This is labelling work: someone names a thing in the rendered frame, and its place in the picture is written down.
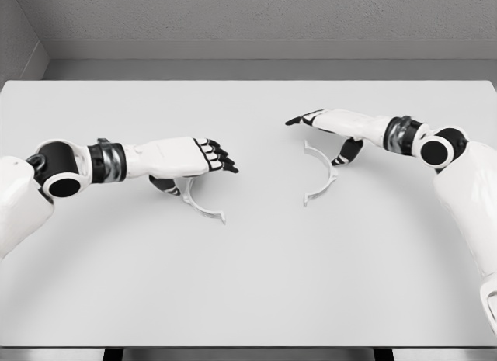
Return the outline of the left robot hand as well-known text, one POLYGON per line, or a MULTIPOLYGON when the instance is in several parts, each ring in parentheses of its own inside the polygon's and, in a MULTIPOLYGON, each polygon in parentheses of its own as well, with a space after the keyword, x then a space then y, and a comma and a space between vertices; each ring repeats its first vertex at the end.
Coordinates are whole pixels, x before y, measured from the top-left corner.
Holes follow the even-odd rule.
POLYGON ((219 143, 209 138, 177 137, 152 141, 144 146, 149 154, 149 180, 160 191, 179 196, 175 179, 208 172, 238 173, 235 162, 219 143))

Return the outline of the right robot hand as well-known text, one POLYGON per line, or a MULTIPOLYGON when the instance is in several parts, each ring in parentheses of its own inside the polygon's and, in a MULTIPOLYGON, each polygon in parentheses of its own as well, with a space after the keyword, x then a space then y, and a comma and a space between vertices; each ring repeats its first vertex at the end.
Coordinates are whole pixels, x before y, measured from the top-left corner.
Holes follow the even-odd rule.
POLYGON ((359 113, 344 109, 320 109, 288 120, 285 125, 306 124, 324 132, 337 134, 346 140, 339 154, 331 160, 332 166, 347 165, 354 161, 363 148, 359 133, 359 113))

